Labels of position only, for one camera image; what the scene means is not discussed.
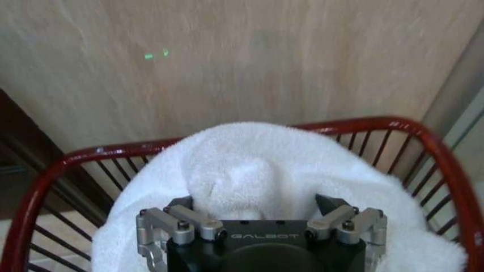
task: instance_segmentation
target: dark wooden door frame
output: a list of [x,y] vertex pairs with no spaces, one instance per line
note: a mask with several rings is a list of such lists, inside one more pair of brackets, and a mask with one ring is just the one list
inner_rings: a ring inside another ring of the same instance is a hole
[[[59,147],[2,89],[0,150],[18,164],[38,173],[65,157]],[[58,180],[54,193],[98,227],[103,225],[114,200],[85,168],[77,168]]]

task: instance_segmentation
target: screw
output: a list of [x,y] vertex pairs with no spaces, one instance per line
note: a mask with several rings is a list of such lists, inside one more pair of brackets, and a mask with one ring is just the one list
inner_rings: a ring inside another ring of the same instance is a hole
[[187,230],[190,228],[190,223],[186,220],[181,220],[177,226],[179,230]]
[[227,234],[227,230],[222,229],[218,233],[218,235],[215,236],[215,241],[217,242],[223,242],[227,238],[229,234]]
[[305,231],[305,238],[309,242],[317,241],[318,235],[311,230]]
[[355,230],[355,223],[351,220],[343,222],[343,229],[347,231]]

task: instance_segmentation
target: towel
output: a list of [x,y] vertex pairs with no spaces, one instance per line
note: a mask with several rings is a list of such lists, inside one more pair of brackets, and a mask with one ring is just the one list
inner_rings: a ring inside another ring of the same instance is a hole
[[387,254],[378,271],[462,271],[461,245],[427,231],[419,204],[401,181],[382,174],[330,137],[246,122],[217,126],[155,156],[125,189],[94,237],[93,270],[149,271],[137,248],[137,215],[194,197],[215,219],[315,219],[315,194],[343,198],[389,217]]

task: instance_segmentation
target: floor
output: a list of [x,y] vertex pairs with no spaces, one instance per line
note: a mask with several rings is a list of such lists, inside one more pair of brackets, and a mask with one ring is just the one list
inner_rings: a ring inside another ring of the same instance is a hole
[[[22,196],[29,190],[33,181],[34,174],[30,174],[29,171],[3,171],[0,175],[0,254],[3,253],[13,217],[19,208]],[[97,227],[85,219],[85,217],[77,211],[70,210],[63,203],[57,203],[55,207],[62,212],[61,214],[93,236],[97,231]],[[37,223],[41,227],[90,255],[91,242],[54,215],[45,211],[39,216]],[[66,261],[79,266],[83,270],[91,271],[90,262],[41,233],[35,232],[33,242],[39,247],[61,256]],[[31,251],[30,260],[33,264],[53,272],[75,271],[34,250]]]
[[[63,216],[69,218],[91,236],[94,235],[97,228],[85,219],[85,217],[75,211],[67,211],[62,213]],[[0,221],[0,248],[5,247],[5,239],[7,237],[9,228],[11,220]],[[81,236],[55,216],[47,214],[41,215],[38,218],[38,225],[47,229],[51,233],[59,236],[66,242],[75,246],[81,251],[90,255],[91,242]],[[91,271],[90,261],[83,257],[74,254],[73,251],[66,249],[62,245],[54,242],[50,238],[43,236],[41,233],[35,232],[33,238],[34,244],[39,245],[42,248],[47,249],[50,252],[61,256],[65,260],[79,266],[83,270]],[[69,272],[74,271],[71,268],[66,267],[58,261],[54,261],[47,256],[41,253],[31,251],[30,257],[31,263],[46,268],[53,272]]]

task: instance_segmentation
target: robotic hand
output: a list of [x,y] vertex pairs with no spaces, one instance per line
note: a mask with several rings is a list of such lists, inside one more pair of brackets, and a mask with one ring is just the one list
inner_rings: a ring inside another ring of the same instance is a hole
[[321,220],[213,220],[193,203],[177,198],[137,216],[138,252],[153,272],[371,272],[386,253],[387,216],[343,199],[317,195]]

